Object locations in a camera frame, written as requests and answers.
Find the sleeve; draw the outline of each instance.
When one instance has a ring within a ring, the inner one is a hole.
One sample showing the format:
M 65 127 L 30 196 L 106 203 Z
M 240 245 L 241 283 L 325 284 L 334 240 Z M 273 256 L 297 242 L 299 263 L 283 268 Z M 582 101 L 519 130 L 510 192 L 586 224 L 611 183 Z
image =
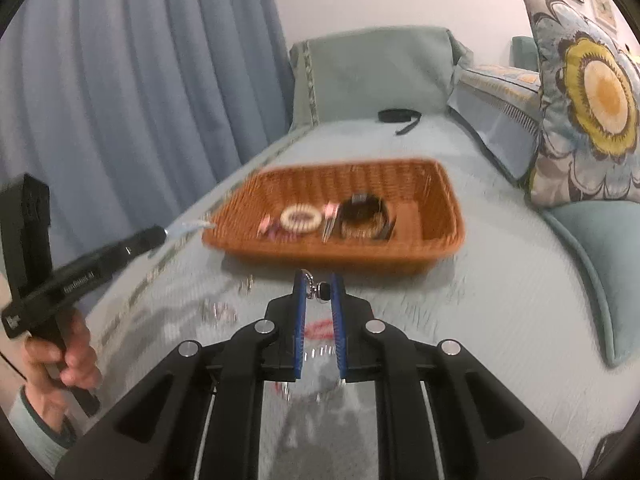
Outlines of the sleeve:
M 24 387 L 20 389 L 8 418 L 24 447 L 53 476 L 58 462 L 76 441 L 76 432 L 68 418 L 65 418 L 61 433 L 53 431 L 31 407 Z

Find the green fabric cover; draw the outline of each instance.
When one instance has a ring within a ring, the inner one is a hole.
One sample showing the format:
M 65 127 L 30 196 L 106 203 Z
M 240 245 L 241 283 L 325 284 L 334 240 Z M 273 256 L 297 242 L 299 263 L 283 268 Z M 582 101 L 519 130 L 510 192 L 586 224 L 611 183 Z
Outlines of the green fabric cover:
M 511 57 L 513 65 L 524 70 L 539 72 L 538 48 L 533 38 L 529 36 L 515 36 L 511 40 Z
M 385 108 L 441 114 L 454 67 L 472 53 L 442 27 L 388 27 L 297 43 L 293 128 L 375 118 Z
M 540 213 L 575 251 L 593 285 L 606 363 L 623 363 L 640 347 L 640 204 L 575 202 Z

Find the brown basket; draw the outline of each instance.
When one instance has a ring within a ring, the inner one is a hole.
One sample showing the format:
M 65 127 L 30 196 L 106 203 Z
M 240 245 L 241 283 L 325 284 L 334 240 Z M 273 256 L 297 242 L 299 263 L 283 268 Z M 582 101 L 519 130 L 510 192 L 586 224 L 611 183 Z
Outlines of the brown basket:
M 284 208 L 308 203 L 322 210 L 354 193 L 374 193 L 396 216 L 391 240 L 322 243 L 322 228 L 295 241 L 258 238 L 260 220 L 279 218 Z M 365 267 L 403 274 L 430 267 L 455 253 L 465 239 L 458 201 L 444 168 L 435 160 L 374 160 L 322 166 L 292 166 L 249 178 L 216 212 L 205 244 L 252 260 L 286 260 L 335 269 Z

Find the wrist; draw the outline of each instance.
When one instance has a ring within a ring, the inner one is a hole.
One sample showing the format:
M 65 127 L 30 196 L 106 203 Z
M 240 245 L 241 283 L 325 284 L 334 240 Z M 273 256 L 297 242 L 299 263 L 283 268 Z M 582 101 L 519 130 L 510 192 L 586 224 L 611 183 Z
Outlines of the wrist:
M 52 402 L 47 394 L 42 393 L 29 383 L 24 387 L 24 395 L 42 421 L 56 433 L 61 433 L 66 406 Z

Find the bed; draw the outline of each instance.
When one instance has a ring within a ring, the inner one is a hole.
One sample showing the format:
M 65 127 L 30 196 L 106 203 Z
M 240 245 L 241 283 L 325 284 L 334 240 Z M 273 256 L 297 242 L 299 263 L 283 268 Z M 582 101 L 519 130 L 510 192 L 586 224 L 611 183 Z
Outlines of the bed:
M 310 89 L 296 86 L 296 98 L 303 91 Z M 430 344 L 444 338 L 460 341 L 567 446 L 585 473 L 599 441 L 621 430 L 634 412 L 640 364 L 631 359 L 606 367 L 580 269 L 527 205 L 523 191 L 505 179 L 473 133 L 445 107 L 423 115 L 401 137 L 394 135 L 397 125 L 374 118 L 317 121 L 313 106 L 308 112 L 308 120 L 300 112 L 288 136 L 175 223 L 206 216 L 247 175 L 264 167 L 436 158 L 460 201 L 465 244 L 426 274 L 382 279 L 345 275 L 348 293 L 370 301 L 377 317 L 410 338 Z M 320 278 L 327 274 L 310 270 Z M 270 299 L 290 293 L 293 271 L 246 264 L 203 246 L 199 235 L 139 258 L 88 317 L 104 373 L 99 393 L 103 410 L 179 342 L 194 338 L 211 344 L 261 317 Z M 238 284 L 249 274 L 254 286 L 249 294 L 240 292 Z M 199 305 L 204 298 L 227 303 L 237 322 L 203 322 Z M 330 317 L 322 304 L 309 302 L 308 312 L 307 322 Z M 309 366 L 304 395 L 293 399 L 266 388 L 261 478 L 377 478 L 372 384 L 340 386 L 314 396 L 322 389 L 318 376 L 334 374 L 331 366 L 331 359 Z

